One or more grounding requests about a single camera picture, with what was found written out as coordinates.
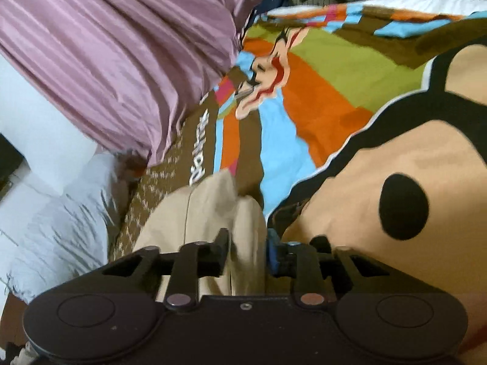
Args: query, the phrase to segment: striped pink fabric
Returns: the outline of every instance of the striped pink fabric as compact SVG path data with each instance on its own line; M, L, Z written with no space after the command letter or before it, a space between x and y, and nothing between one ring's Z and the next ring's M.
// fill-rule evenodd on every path
M0 0L0 52L110 150L158 163L259 0Z

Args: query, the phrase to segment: cartoon character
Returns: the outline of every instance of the cartoon character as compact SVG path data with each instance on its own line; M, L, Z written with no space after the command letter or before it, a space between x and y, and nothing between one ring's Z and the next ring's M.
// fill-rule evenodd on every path
M276 97L276 90L286 85L290 68L287 53L300 44L308 34L308 28L285 29L276 39L269 55L254 59L250 70L252 78L243 82L235 93L237 119L244 119L256 110L266 98Z
M326 235L456 296L464 352L487 349L485 78L487 37L438 56L427 90L391 103L269 218L284 241Z

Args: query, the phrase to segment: beige pants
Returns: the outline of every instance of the beige pants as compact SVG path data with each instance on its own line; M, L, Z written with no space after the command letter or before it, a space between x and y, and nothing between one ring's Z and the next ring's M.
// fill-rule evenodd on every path
M177 252L187 243L213 241L220 228L227 228L231 234L226 268L219 278L201 278L200 294L264 294L264 216L253 198L237 196L228 170L164 198L142 229L134 251L155 245L163 253ZM163 277L158 301L164 299L168 282L169 277Z

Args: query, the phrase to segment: brown stripe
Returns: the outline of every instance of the brown stripe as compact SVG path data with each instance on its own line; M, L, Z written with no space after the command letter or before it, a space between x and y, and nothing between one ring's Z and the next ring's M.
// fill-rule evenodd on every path
M387 21L363 17L357 25L345 24L334 34L357 45L371 47L396 64L410 68L418 68L437 55L487 34L487 19L467 19L452 22L418 37L377 37L373 32L383 27L377 27L380 22Z
M183 152L174 177L178 187L199 183L205 177L213 174L218 108L215 92L211 91L205 101L184 122ZM205 117L207 117L208 123L204 127L203 134L198 129L198 125L202 124ZM200 142L203 142L202 148L197 144L198 130ZM201 174L198 173L199 166L201 166Z
M240 153L235 173L237 191L240 196L252 196L264 208L261 181L264 169L261 162L262 126L259 111L255 110L242 119L240 129Z
M235 89L238 89L248 79L247 75L238 66L232 67L226 76L232 81Z
M365 33L365 34L372 35L376 30L383 28L384 26L388 25L389 23L391 23L390 19L385 20L385 19L379 19L379 18L374 18L374 17L369 17L369 16L362 16L359 23L357 23L357 24L345 23L342 26L342 29L343 30L351 30L351 31L354 31L354 32L360 33L360 34Z
M386 21L391 21L391 16L395 12L396 10L392 8L373 7L371 5L365 5L362 8L363 16L384 19Z

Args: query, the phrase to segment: colorful blanket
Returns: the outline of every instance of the colorful blanket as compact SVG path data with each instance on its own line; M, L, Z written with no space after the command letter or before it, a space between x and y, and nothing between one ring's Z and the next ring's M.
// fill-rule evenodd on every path
M121 235L117 255L131 250L167 192L223 168L269 216L387 102L424 87L428 61L487 34L486 16L353 3L258 18L235 67L142 179L132 207L137 217L129 213L131 233Z
M487 12L258 18L142 178L114 258L167 193L229 169L284 239L324 234L457 295L462 350L487 346L486 35Z

